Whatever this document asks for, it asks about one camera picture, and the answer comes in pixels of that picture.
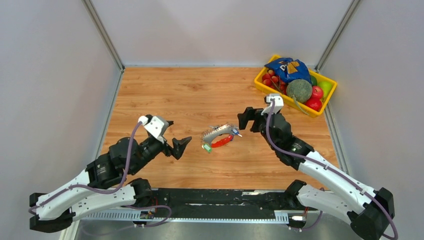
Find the dark green fruit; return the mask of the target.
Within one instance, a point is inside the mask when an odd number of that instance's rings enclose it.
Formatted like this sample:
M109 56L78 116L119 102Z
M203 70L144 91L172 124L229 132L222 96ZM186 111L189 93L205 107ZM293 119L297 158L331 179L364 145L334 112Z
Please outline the dark green fruit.
M317 86L318 85L318 81L317 81L317 79L316 79L315 76L310 75L310 81L311 81L311 85L312 86Z

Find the red apple upper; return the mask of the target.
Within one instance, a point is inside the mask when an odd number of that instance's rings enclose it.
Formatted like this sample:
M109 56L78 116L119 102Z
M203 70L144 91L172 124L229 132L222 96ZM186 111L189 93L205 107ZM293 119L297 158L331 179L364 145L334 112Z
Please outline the red apple upper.
M313 86L312 87L312 93L311 93L311 99L322 99L324 97L324 91L319 86Z

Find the red cherry tomatoes bunch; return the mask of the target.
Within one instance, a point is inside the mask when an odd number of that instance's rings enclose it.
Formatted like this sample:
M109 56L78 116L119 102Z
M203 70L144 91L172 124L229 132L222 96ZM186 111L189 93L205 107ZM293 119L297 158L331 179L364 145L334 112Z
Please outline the red cherry tomatoes bunch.
M265 74L262 76L262 83L272 88L273 90L279 91L283 95L286 95L286 84L281 80L281 78L276 75L276 73L272 69L267 69Z

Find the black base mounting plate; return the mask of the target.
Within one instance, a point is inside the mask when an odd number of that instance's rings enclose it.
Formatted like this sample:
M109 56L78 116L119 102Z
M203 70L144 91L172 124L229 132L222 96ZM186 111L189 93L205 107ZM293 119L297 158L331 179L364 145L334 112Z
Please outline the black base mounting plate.
M276 211L303 215L305 206L277 190L158 188L135 207L164 205L156 217L174 219L270 220Z

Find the blue headed key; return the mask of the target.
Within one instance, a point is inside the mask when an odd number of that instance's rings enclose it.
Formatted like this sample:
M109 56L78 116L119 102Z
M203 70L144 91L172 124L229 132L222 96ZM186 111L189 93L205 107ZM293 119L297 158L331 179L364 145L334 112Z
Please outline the blue headed key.
M239 130L238 130L237 128L233 128L233 129L231 130L231 134L232 134L233 136L239 136L239 137L242 137L242 135L240 134L240 132L239 132Z

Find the blue chips bag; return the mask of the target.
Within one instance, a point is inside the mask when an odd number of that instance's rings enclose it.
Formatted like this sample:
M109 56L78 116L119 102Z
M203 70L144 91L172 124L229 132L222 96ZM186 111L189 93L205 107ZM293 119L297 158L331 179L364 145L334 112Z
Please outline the blue chips bag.
M280 57L270 62L268 67L286 84L302 79L311 84L311 76L307 66L298 59Z

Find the light green apple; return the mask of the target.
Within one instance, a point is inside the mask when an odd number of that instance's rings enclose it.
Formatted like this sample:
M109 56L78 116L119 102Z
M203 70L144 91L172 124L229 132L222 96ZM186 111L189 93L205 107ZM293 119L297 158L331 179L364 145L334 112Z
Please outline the light green apple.
M323 99L325 99L329 95L333 88L333 84L328 81L320 81L317 83L317 86L320 87L323 92Z

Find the red apple lower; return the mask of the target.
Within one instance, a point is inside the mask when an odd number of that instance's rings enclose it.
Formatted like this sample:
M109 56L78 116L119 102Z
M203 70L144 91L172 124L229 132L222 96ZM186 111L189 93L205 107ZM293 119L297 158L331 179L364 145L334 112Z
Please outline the red apple lower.
M323 103L320 99L310 98L304 103L304 105L316 112L319 112L323 106Z

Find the aluminium frame rail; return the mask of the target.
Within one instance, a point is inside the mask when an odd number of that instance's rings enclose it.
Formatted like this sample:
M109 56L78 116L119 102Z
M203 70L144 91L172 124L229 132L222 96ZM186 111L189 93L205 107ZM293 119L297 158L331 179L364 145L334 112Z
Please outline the aluminium frame rail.
M302 181L287 190L151 188L136 193L120 189L93 194L70 208L73 220L120 220L136 225L182 223L283 224L303 232L312 227L309 212L331 215L348 224L363 240L378 240L388 222L374 200L348 202L333 192Z

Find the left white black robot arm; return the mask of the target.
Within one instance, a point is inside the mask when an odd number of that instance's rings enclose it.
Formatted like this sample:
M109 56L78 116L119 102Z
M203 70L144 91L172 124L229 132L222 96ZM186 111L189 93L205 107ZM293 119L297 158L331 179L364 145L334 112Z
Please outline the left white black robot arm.
M127 181L159 154L180 159L191 142L190 136L167 142L164 133L171 121L158 116L140 118L147 138L138 143L133 135L111 145L107 153L89 163L72 180L50 193L32 193L29 197L29 228L42 233L62 231L91 214L128 208L154 217L159 208L149 181L137 178Z

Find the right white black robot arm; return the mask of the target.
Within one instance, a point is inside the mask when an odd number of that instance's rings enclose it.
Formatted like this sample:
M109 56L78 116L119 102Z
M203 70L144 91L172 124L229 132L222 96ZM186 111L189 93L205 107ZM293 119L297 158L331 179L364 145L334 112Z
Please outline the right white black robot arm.
M290 208L303 205L330 214L350 225L363 240L399 238L391 191L384 187L377 190L335 167L310 144L293 135L290 123L279 111L247 107L237 118L242 130L252 121L250 131L260 133L283 164L313 177L331 191L321 192L295 180L286 189L285 201Z

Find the green round melon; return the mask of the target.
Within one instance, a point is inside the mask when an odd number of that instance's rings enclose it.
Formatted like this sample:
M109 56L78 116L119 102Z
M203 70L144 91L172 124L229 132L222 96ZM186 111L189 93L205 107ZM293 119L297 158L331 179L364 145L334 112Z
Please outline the green round melon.
M312 95L312 84L305 79L295 79L286 88L286 95L299 103L305 103Z

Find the red apple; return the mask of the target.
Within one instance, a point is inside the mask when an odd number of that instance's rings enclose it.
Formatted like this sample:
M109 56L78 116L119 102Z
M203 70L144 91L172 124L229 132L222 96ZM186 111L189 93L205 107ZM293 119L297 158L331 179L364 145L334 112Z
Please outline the red apple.
M311 99L322 99L324 97L324 91L319 86L313 86L312 87L312 93L311 93Z
M304 105L316 112L319 112L323 106L323 103L320 99L310 98L304 103Z

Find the yellow plastic bin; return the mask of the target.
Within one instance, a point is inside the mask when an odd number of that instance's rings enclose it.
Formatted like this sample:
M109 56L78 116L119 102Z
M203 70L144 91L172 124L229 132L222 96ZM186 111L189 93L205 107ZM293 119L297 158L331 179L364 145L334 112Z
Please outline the yellow plastic bin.
M256 89L281 95L284 104L315 118L324 112L337 83L299 59L274 55L254 79Z

